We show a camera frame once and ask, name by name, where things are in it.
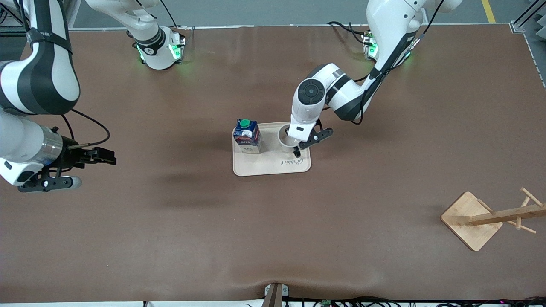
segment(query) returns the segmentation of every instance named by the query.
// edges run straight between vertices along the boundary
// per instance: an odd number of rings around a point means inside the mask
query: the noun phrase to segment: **beige tray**
[[[233,172],[237,176],[256,176],[285,173],[303,173],[311,168],[309,148],[301,150],[301,157],[282,151],[278,142],[278,130],[290,122],[260,123],[262,134],[262,153],[252,155],[242,153],[241,148],[232,137]]]

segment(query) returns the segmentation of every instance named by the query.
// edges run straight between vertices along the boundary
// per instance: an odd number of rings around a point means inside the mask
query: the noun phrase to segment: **wooden stand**
[[[473,251],[479,251],[489,239],[502,227],[502,222],[537,233],[521,225],[522,219],[546,215],[546,207],[533,194],[521,188],[525,199],[521,207],[493,211],[472,193],[465,192],[442,214],[440,219],[463,243]]]

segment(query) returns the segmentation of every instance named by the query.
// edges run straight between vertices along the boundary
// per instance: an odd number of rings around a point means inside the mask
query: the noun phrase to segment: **green cap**
[[[248,128],[250,126],[250,120],[243,119],[241,120],[241,128]]]

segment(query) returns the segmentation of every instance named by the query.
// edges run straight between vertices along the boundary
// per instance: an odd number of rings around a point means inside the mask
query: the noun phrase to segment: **round black joint cap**
[[[298,87],[298,99],[305,105],[317,104],[324,97],[324,92],[324,85],[320,81],[308,79]]]

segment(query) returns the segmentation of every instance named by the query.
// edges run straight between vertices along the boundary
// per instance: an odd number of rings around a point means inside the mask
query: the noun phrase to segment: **wooden base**
[[[479,251],[502,227],[502,222],[479,226],[464,225],[466,217],[489,213],[470,192],[465,192],[440,219],[473,251]]]

